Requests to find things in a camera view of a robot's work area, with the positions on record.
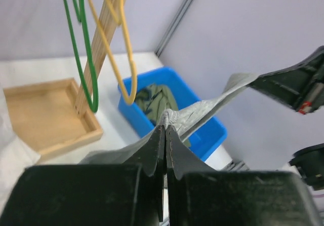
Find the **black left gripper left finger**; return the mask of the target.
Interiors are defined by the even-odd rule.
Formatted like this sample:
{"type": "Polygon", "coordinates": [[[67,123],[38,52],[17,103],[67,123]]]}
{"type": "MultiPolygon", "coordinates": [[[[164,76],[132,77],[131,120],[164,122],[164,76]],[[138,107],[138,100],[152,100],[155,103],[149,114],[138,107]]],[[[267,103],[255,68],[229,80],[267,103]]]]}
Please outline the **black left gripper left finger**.
{"type": "Polygon", "coordinates": [[[166,131],[121,164],[32,166],[16,182],[1,225],[159,225],[166,131]]]}

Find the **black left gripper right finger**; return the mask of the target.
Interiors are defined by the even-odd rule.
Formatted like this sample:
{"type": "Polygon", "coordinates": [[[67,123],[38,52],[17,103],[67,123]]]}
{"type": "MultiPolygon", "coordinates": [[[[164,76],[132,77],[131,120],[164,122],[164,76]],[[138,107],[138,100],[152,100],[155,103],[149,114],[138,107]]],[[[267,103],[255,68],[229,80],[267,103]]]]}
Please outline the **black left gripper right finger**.
{"type": "Polygon", "coordinates": [[[218,171],[166,130],[170,225],[322,225],[301,178],[289,171],[218,171]]]}

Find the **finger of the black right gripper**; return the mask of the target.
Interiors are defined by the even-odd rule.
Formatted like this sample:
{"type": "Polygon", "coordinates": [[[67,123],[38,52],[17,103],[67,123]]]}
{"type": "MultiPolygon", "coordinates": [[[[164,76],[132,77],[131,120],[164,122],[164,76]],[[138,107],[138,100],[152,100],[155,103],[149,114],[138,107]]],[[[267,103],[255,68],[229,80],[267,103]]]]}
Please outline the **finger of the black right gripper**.
{"type": "Polygon", "coordinates": [[[323,46],[296,65],[260,75],[249,87],[301,114],[323,106],[323,46]]]}

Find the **grey tank top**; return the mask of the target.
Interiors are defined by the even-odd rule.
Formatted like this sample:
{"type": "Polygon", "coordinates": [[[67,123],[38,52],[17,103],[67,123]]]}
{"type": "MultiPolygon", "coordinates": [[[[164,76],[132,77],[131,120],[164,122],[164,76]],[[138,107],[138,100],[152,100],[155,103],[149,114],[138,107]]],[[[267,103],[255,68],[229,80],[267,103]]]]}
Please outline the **grey tank top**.
{"type": "Polygon", "coordinates": [[[163,220],[163,186],[168,185],[171,225],[215,225],[217,171],[184,141],[255,81],[255,73],[230,76],[223,93],[179,111],[165,109],[144,138],[113,151],[92,152],[82,161],[94,190],[86,194],[81,225],[158,225],[163,220]]]}

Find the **yellow hanger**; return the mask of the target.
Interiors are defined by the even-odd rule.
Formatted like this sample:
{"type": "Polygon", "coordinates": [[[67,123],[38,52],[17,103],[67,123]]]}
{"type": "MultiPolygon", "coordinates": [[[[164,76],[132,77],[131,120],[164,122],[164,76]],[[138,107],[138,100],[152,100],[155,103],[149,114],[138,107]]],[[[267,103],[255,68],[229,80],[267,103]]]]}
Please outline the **yellow hanger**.
{"type": "Polygon", "coordinates": [[[129,31],[127,28],[127,21],[125,17],[125,11],[124,11],[124,0],[117,0],[117,8],[113,6],[113,3],[111,0],[104,0],[105,4],[108,6],[108,9],[112,15],[113,20],[117,24],[118,27],[122,28],[123,32],[123,38],[127,50],[127,56],[128,56],[128,61],[129,61],[129,66],[131,70],[131,80],[132,80],[132,86],[131,86],[131,92],[128,93],[125,85],[122,81],[122,78],[120,76],[119,70],[117,68],[117,64],[114,60],[110,44],[108,43],[108,40],[105,36],[104,29],[103,29],[103,23],[100,22],[96,10],[93,6],[92,0],[88,0],[89,6],[91,8],[91,12],[93,15],[93,18],[96,22],[97,28],[99,29],[99,36],[101,40],[103,41],[106,54],[109,58],[110,64],[112,66],[113,72],[116,76],[116,79],[118,81],[122,97],[125,101],[126,104],[131,105],[134,103],[135,97],[136,97],[136,92],[137,92],[137,68],[135,65],[135,62],[133,60],[133,51],[132,51],[132,45],[130,41],[130,36],[129,36],[129,31]]]}

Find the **green hanger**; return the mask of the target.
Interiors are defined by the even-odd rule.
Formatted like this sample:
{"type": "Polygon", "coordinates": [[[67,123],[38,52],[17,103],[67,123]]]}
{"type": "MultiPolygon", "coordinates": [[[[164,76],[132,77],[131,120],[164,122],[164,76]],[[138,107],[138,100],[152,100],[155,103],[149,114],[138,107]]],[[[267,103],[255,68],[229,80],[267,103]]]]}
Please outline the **green hanger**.
{"type": "Polygon", "coordinates": [[[73,26],[71,22],[71,17],[70,17],[70,11],[68,7],[67,0],[63,0],[64,3],[64,9],[66,13],[66,18],[68,22],[68,28],[69,28],[69,33],[70,33],[70,38],[72,42],[72,47],[73,47],[73,52],[77,64],[77,69],[78,69],[78,74],[80,77],[81,85],[83,87],[85,97],[87,100],[87,103],[89,105],[89,108],[92,112],[96,113],[98,111],[99,107],[99,93],[98,93],[98,82],[97,82],[97,74],[96,70],[94,67],[93,63],[93,56],[92,56],[92,50],[91,50],[91,44],[90,44],[90,38],[89,38],[89,32],[88,32],[88,25],[87,25],[87,20],[86,20],[86,12],[85,12],[85,0],[72,0],[75,14],[77,17],[77,20],[79,24],[82,26],[83,30],[83,36],[84,36],[84,42],[85,42],[85,48],[86,48],[86,54],[89,62],[89,70],[91,74],[91,83],[93,87],[93,96],[90,95],[88,86],[86,84],[85,76],[82,71],[82,66],[80,63],[80,57],[78,53],[78,48],[75,40],[75,35],[73,31],[73,26]]]}

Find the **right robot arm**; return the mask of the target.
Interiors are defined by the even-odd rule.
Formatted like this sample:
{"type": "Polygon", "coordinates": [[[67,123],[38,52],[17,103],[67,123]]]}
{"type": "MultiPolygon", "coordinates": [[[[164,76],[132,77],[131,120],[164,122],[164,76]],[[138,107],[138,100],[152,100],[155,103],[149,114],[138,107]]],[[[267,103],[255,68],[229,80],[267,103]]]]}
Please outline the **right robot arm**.
{"type": "MultiPolygon", "coordinates": [[[[248,86],[302,115],[323,107],[323,46],[301,62],[260,75],[248,86]]],[[[323,190],[323,143],[293,154],[290,166],[315,191],[323,190]]]]}

